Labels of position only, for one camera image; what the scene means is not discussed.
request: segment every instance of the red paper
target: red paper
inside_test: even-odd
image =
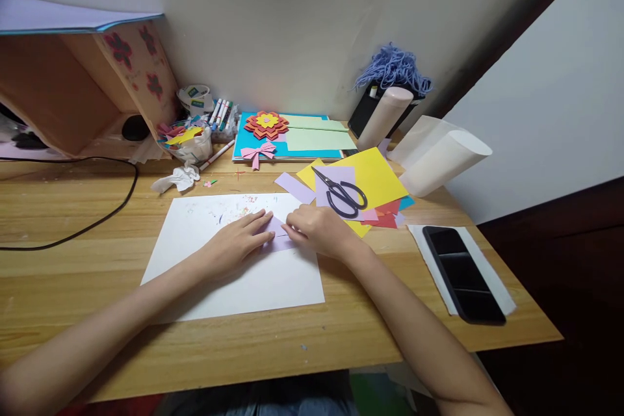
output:
[[[397,221],[392,213],[380,216],[377,221],[362,221],[362,224],[368,226],[378,226],[379,228],[397,228]]]
[[[390,203],[386,203],[385,205],[378,206],[377,208],[375,208],[375,210],[382,213],[383,215],[387,215],[388,213],[394,213],[396,215],[400,206],[401,199],[397,198],[395,201],[391,201]]]

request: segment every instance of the smartphone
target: smartphone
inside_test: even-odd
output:
[[[470,324],[505,325],[505,315],[457,230],[425,226],[422,233],[460,317]]]

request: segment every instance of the red flower drawing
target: red flower drawing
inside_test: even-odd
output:
[[[158,100],[161,100],[161,96],[163,95],[163,87],[161,86],[161,84],[158,81],[158,75],[156,73],[152,74],[152,73],[146,73],[146,75],[148,76],[148,90],[149,92],[151,92],[154,96],[156,96],[158,98]]]
[[[145,46],[148,49],[150,55],[156,55],[158,51],[156,50],[156,42],[154,41],[154,36],[150,34],[147,26],[143,26],[143,29],[139,29],[138,33],[141,35],[141,39],[145,41]]]
[[[132,48],[130,44],[122,40],[116,32],[114,32],[112,36],[104,36],[104,40],[112,49],[112,56],[115,60],[123,62],[128,70],[132,70],[132,62],[130,61]]]

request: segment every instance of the desk surface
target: desk surface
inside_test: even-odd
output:
[[[202,174],[202,181],[218,180],[213,187],[198,183],[184,195],[284,192],[273,183],[277,175],[305,166],[263,162],[260,172],[252,173],[247,164],[233,164],[230,153]],[[171,199],[181,196],[175,188],[160,196],[150,185],[178,165],[139,165],[141,175],[128,205],[77,239],[40,252],[0,252],[2,366],[140,284]],[[0,179],[5,213],[0,244],[35,246],[72,234],[115,208],[127,194],[132,169],[108,161],[2,162]],[[364,240],[469,351],[562,338],[444,188],[404,213],[410,224],[467,226],[518,306],[504,327],[469,325],[449,316],[407,228],[374,227]],[[324,257],[318,263],[325,304],[149,327],[83,396],[107,400],[400,361],[390,333],[353,275]]]

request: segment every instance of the green paper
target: green paper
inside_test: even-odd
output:
[[[349,129],[345,128],[345,126],[337,120],[322,120],[301,116],[291,116],[287,120],[289,129],[302,128],[309,130],[349,131]]]
[[[347,132],[289,128],[289,151],[354,150],[356,144]]]

